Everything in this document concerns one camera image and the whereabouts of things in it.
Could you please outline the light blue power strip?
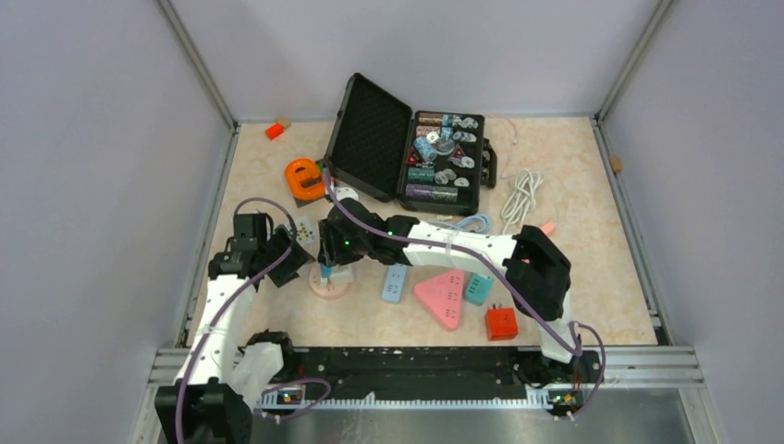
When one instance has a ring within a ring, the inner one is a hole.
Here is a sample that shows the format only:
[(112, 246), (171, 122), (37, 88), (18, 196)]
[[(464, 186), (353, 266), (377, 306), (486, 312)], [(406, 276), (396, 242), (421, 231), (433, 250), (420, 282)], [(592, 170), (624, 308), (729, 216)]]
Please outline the light blue power strip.
[(408, 268), (405, 265), (391, 265), (387, 269), (384, 287), (381, 293), (383, 302), (398, 304), (402, 299)]

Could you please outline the pink triangular power strip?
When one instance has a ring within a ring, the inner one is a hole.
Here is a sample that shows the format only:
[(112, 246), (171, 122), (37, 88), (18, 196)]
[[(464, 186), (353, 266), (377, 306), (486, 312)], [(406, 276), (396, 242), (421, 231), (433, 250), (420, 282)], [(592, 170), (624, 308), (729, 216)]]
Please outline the pink triangular power strip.
[(413, 287), (413, 294), (430, 316), (446, 331), (459, 327), (465, 272), (450, 270)]

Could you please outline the teal power strip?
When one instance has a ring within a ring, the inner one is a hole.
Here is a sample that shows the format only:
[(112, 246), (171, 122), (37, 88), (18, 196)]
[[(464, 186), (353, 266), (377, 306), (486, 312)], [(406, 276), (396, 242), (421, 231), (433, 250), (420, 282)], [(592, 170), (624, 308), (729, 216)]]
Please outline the teal power strip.
[(493, 284), (492, 277), (472, 274), (465, 286), (463, 299), (473, 305), (482, 306), (485, 304)]

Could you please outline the red cube socket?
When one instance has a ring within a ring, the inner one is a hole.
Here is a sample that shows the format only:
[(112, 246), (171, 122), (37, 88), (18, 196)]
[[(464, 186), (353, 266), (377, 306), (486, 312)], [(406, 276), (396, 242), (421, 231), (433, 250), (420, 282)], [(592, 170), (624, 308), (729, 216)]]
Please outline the red cube socket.
[(484, 325), (490, 341), (511, 340), (519, 335), (516, 311), (511, 307), (493, 304), (485, 312)]

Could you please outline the small pink plug adapter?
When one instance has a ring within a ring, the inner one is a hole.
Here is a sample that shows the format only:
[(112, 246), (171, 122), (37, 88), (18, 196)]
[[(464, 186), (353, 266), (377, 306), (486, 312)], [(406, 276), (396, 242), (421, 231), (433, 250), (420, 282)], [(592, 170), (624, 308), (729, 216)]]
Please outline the small pink plug adapter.
[(552, 221), (544, 223), (540, 229), (544, 232), (546, 236), (550, 236), (556, 229), (556, 224)]

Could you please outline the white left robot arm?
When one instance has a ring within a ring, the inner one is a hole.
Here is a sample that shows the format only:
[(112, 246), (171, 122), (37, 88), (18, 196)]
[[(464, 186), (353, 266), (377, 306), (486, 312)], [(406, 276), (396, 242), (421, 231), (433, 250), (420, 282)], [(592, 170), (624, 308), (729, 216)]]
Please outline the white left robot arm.
[(193, 343), (154, 407), (170, 443), (247, 443), (252, 413), (271, 379), (285, 382), (296, 357), (267, 339), (239, 351), (243, 321), (262, 279), (277, 287), (312, 257), (297, 241), (294, 219), (274, 230), (266, 214), (236, 214), (227, 248), (208, 265), (207, 298)]

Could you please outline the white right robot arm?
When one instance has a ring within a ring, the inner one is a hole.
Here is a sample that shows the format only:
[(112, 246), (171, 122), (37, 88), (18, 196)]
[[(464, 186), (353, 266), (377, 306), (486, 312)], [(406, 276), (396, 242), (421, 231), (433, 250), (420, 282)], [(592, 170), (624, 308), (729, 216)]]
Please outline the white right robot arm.
[(318, 261), (327, 267), (364, 258), (383, 265), (442, 266), (494, 278), (541, 335), (545, 374), (566, 381), (580, 367), (582, 344), (568, 315), (571, 262), (538, 227), (490, 235), (440, 227), (412, 216), (382, 218), (351, 189), (330, 189)]

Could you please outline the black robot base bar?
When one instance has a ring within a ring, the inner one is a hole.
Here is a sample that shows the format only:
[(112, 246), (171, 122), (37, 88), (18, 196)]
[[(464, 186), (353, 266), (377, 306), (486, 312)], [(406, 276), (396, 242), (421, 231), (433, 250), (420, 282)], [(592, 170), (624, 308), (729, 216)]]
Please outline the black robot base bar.
[(523, 400), (534, 389), (583, 389), (599, 378), (600, 358), (587, 351), (569, 362), (538, 349), (503, 347), (312, 347), (283, 351), (275, 384), (302, 379), (307, 394), (330, 401)]

